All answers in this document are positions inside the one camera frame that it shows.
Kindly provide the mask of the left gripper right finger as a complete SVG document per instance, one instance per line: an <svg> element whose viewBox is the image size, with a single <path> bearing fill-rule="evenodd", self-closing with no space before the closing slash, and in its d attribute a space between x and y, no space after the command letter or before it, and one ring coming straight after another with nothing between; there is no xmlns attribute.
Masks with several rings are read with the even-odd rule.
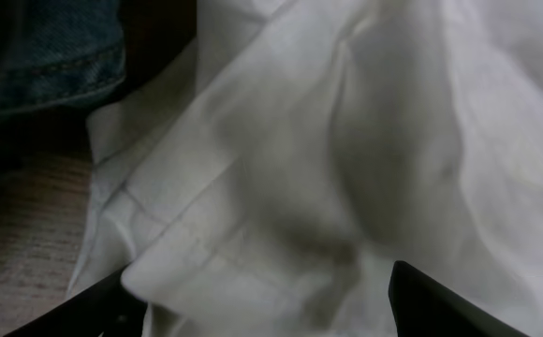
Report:
<svg viewBox="0 0 543 337"><path fill-rule="evenodd" d="M389 302L399 337L526 337L401 260Z"/></svg>

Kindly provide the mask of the white Puma t-shirt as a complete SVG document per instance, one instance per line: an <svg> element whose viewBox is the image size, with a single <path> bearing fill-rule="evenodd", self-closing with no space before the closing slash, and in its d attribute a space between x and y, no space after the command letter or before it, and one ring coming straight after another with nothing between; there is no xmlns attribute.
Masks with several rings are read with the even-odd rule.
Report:
<svg viewBox="0 0 543 337"><path fill-rule="evenodd" d="M95 111L69 291L145 336L392 336L404 260L543 336L543 0L201 1Z"/></svg>

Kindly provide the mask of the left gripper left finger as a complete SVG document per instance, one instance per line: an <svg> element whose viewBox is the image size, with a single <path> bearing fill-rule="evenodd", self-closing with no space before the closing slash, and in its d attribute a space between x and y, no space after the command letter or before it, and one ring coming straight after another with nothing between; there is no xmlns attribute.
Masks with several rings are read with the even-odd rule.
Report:
<svg viewBox="0 0 543 337"><path fill-rule="evenodd" d="M148 304L118 270L6 337L140 337Z"/></svg>

